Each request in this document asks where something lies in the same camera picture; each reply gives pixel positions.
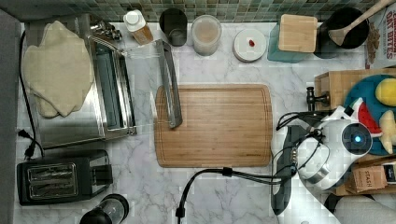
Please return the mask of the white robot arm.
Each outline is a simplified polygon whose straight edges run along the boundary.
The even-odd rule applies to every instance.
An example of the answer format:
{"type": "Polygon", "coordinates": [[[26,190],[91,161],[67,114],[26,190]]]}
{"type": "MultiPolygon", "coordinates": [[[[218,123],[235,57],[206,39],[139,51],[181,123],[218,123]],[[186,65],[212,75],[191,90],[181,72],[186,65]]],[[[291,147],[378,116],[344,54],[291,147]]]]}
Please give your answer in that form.
{"type": "Polygon", "coordinates": [[[354,109],[339,106],[308,128],[279,123],[272,139],[271,208],[278,224],[341,224],[306,188],[332,190],[345,182],[353,163],[367,155],[373,138],[354,109]]]}

